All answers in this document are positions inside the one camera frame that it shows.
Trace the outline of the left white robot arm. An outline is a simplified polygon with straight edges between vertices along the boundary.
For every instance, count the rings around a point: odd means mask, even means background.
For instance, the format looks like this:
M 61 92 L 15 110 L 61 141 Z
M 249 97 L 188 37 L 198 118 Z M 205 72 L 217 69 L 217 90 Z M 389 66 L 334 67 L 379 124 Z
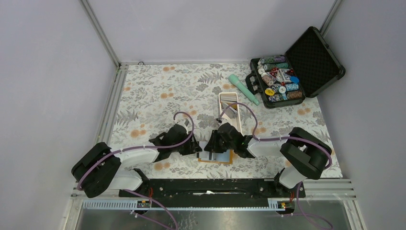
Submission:
M 95 144 L 71 169 L 77 189 L 88 198 L 107 190 L 130 190 L 142 197 L 148 192 L 148 183 L 134 168 L 141 163 L 154 163 L 169 158 L 172 153 L 190 155 L 202 148 L 192 131 L 175 124 L 149 140 L 146 145 L 112 151 L 105 143 Z

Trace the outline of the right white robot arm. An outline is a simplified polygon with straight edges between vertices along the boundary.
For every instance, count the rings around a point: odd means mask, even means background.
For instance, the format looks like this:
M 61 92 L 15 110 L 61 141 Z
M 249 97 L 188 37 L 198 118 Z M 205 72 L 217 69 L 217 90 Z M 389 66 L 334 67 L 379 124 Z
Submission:
M 275 176 L 275 193 L 287 197 L 305 179 L 318 180 L 332 164 L 331 148 L 300 127 L 294 127 L 284 137 L 260 139 L 242 135 L 230 123 L 223 123 L 204 147 L 209 153 L 232 150 L 241 158 L 283 156 L 290 162 Z

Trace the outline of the orange leather card holder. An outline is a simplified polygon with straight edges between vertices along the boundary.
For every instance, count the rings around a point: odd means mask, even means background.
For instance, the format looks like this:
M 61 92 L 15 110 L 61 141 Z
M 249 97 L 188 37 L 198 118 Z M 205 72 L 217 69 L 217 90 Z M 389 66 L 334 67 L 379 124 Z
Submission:
M 232 154 L 233 154 L 232 150 L 228 150 L 224 153 L 202 151 L 197 153 L 196 157 L 200 162 L 232 164 L 233 161 Z

